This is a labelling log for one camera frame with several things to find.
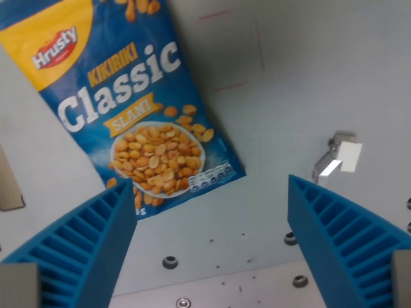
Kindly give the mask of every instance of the yellow label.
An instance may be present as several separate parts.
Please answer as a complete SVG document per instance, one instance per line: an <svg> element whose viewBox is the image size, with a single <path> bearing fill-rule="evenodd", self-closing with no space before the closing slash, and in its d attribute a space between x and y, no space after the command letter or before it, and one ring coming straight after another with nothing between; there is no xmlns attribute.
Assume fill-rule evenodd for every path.
<svg viewBox="0 0 411 308"><path fill-rule="evenodd" d="M62 0L0 31L0 42L37 90L58 80L82 54L92 0Z"/></svg>
<svg viewBox="0 0 411 308"><path fill-rule="evenodd" d="M139 100L132 103L118 115L104 122L110 130L110 137L115 137L124 132L142 118L155 112L159 107L153 101L153 93L144 95Z"/></svg>

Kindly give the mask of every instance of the red marking line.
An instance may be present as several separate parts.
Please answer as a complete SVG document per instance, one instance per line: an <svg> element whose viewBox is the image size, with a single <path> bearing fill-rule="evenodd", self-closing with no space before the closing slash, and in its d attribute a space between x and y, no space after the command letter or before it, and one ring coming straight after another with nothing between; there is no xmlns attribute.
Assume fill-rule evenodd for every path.
<svg viewBox="0 0 411 308"><path fill-rule="evenodd" d="M247 83L248 83L247 81L243 81L243 82L235 83L234 85L227 85L225 87L217 88L214 91L215 92L221 92L221 91L224 91L224 90L241 87L243 85L246 85Z"/></svg>
<svg viewBox="0 0 411 308"><path fill-rule="evenodd" d="M208 18L212 18L212 17L216 17L216 16L228 14L228 13L230 13L230 12L231 12L230 10L224 10L224 11L217 12L217 13L213 13L213 14L210 14L210 15L201 16L201 17L198 18L198 20L202 21L203 19L208 19Z"/></svg>

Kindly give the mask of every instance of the white bowl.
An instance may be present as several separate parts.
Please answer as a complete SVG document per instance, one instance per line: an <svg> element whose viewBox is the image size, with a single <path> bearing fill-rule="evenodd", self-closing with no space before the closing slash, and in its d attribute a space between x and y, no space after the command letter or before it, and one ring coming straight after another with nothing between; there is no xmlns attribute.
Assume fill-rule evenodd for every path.
<svg viewBox="0 0 411 308"><path fill-rule="evenodd" d="M197 138L194 137L194 135L191 134L189 131L187 131L185 128L183 128L183 127L181 127L181 126L179 126L179 125L176 125L176 124L174 124L174 123L170 123L170 122L157 122L157 121L139 122L139 123L137 123L136 125L134 125L133 127L131 127L131 128L129 128L128 130L126 130L125 132L119 134L119 135L114 139L113 145L111 146L111 150L110 150L110 161L112 162L112 161L114 160L113 158L114 158L114 154L115 154L115 152L116 152L116 150L114 149L114 145L116 144L116 142L118 141L118 139L122 139L122 138L124 137L124 134L126 134L126 133L129 132L129 131L135 131L135 130L137 130L138 128L144 127L144 126L157 126L157 127L160 127L160 126L165 125L165 124L170 124L170 125L172 125L172 126L177 127L181 132L184 132L184 133L188 134L188 136L190 137L190 139L191 139L192 141L194 141L194 142L197 143L198 148L200 148L200 150L201 150L201 155L200 155L201 167L198 169L198 172L201 172L201 171L203 170L203 168L204 168L204 162L206 161L206 156L205 156L206 153L205 153L205 151L204 151L203 145L201 145L200 141L198 141ZM120 169L118 169L118 168L116 168L116 167L114 167L114 169L116 170L116 173L119 174L119 175L121 175L123 178L128 178L128 177L129 177L129 176L125 175L125 174L122 172L122 170L120 170ZM143 191L144 193L149 194L150 196L153 196L153 197L156 197L156 198L163 198L163 199L174 198L174 197L180 196L181 194L184 194L184 193L189 189L189 188L187 188L186 190L183 190L183 191L177 191L177 192L171 194L170 196L167 196L167 195L164 194L163 192L160 193L160 194L153 194L152 191L146 191L146 190L144 190L144 189L141 187L141 185L140 185L139 183L133 182L133 184L134 184L140 191Z"/></svg>

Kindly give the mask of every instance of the screw hole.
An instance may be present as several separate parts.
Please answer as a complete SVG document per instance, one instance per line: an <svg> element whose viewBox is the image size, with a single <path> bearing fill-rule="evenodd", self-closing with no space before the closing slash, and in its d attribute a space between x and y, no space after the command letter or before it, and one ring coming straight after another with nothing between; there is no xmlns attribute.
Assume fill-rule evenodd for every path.
<svg viewBox="0 0 411 308"><path fill-rule="evenodd" d="M168 257L165 257L162 260L162 265L167 269L167 270L174 270L178 265L179 262L176 259L176 257L173 257L169 255Z"/></svg>
<svg viewBox="0 0 411 308"><path fill-rule="evenodd" d="M287 233L284 236L284 243L286 243L288 246L294 246L297 244L297 239L295 238L293 232Z"/></svg>
<svg viewBox="0 0 411 308"><path fill-rule="evenodd" d="M305 287L308 284L308 279L305 276L298 275L293 279L293 286L296 288Z"/></svg>

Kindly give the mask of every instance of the peanut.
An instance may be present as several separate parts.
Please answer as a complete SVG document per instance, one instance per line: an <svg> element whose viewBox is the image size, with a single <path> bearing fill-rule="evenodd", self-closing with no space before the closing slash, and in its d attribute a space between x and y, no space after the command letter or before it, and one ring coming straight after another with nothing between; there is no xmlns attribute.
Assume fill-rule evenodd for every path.
<svg viewBox="0 0 411 308"><path fill-rule="evenodd" d="M128 132L124 135L124 139L126 139L128 142L134 142L136 140L134 135L130 132Z"/></svg>
<svg viewBox="0 0 411 308"><path fill-rule="evenodd" d="M136 0L137 10L139 13L146 13L148 8L148 0Z"/></svg>
<svg viewBox="0 0 411 308"><path fill-rule="evenodd" d="M182 111L185 113L185 114L188 114L189 116L191 115L194 115L194 114L196 114L197 113L197 107L196 106L194 106L194 105L184 105L183 107L182 107Z"/></svg>
<svg viewBox="0 0 411 308"><path fill-rule="evenodd" d="M164 199L162 199L162 198L154 198L152 205L154 207L158 207L159 205L161 205L163 203L163 201L164 201Z"/></svg>
<svg viewBox="0 0 411 308"><path fill-rule="evenodd" d="M136 19L136 5L133 0L128 0L126 8L126 19L128 22L133 22Z"/></svg>
<svg viewBox="0 0 411 308"><path fill-rule="evenodd" d="M140 133L136 135L136 140L139 144L146 144L147 143L147 138L144 135L140 134Z"/></svg>
<svg viewBox="0 0 411 308"><path fill-rule="evenodd" d="M192 129L194 132L204 133L207 129L204 125L201 124L193 124Z"/></svg>
<svg viewBox="0 0 411 308"><path fill-rule="evenodd" d="M153 194L159 194L159 193L161 193L161 188L158 187L158 186L153 186L152 193L153 193Z"/></svg>
<svg viewBox="0 0 411 308"><path fill-rule="evenodd" d="M208 129L203 133L202 142L209 142L214 137L214 130L212 128Z"/></svg>
<svg viewBox="0 0 411 308"><path fill-rule="evenodd" d="M193 118L188 115L180 115L180 117L175 120L178 124L190 124L193 122Z"/></svg>
<svg viewBox="0 0 411 308"><path fill-rule="evenodd" d="M130 142L128 144L128 147L130 148L130 150L141 150L141 148L143 147L141 144L139 144L138 142Z"/></svg>
<svg viewBox="0 0 411 308"><path fill-rule="evenodd" d="M191 148L191 154L195 155L195 156L200 156L201 155L201 150L198 147L193 147Z"/></svg>
<svg viewBox="0 0 411 308"><path fill-rule="evenodd" d="M148 5L148 9L147 9L147 13L149 15L152 15L154 13L157 13L161 8L160 2L158 2L157 0L153 0L149 5Z"/></svg>
<svg viewBox="0 0 411 308"><path fill-rule="evenodd" d="M169 107L164 109L164 115L166 117L175 117L178 114L178 112L179 111L177 110L177 108L175 108L173 106L169 106Z"/></svg>
<svg viewBox="0 0 411 308"><path fill-rule="evenodd" d="M107 188L111 188L113 186L117 185L117 179L116 178L111 178L107 181Z"/></svg>
<svg viewBox="0 0 411 308"><path fill-rule="evenodd" d="M123 152L127 150L128 148L128 142L124 139L120 139L116 142L116 151L117 152Z"/></svg>
<svg viewBox="0 0 411 308"><path fill-rule="evenodd" d="M159 165L159 163L160 163L160 159L158 158L158 156L153 156L148 161L148 167L155 169Z"/></svg>

